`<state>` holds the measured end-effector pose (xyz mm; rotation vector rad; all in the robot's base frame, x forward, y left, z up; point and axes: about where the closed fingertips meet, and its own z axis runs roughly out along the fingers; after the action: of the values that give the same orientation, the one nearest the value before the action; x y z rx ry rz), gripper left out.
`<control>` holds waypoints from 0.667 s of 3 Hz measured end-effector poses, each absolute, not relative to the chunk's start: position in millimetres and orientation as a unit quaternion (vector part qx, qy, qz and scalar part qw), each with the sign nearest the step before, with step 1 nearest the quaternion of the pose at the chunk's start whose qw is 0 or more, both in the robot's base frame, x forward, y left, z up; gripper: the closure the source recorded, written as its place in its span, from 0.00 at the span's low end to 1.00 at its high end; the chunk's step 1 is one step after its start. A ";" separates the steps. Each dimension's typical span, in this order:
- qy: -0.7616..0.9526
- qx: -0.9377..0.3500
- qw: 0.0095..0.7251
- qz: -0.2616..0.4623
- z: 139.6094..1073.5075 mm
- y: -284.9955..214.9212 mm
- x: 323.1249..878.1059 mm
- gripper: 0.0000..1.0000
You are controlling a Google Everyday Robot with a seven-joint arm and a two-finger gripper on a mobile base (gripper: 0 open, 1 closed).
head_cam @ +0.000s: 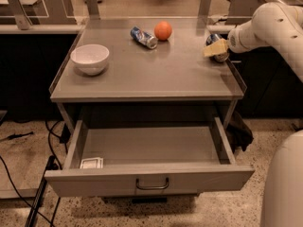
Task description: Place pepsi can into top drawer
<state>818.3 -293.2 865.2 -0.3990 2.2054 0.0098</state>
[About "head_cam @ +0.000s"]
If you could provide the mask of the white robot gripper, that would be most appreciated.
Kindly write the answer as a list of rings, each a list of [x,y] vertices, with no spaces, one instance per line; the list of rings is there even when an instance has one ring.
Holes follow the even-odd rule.
[[[228,33],[227,41],[225,39],[219,39],[207,45],[203,49],[203,55],[205,57],[226,57],[228,55],[228,47],[234,53],[243,53],[260,46],[262,46],[262,41],[255,35],[252,30],[252,22],[249,21],[234,27]]]

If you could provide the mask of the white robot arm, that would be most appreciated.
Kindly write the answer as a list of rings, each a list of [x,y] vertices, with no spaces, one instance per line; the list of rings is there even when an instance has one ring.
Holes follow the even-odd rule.
[[[251,20],[231,29],[226,39],[208,42],[203,55],[249,52],[272,47],[303,81],[303,10],[269,2]],[[277,148],[267,171],[260,227],[303,227],[303,131],[287,137]]]

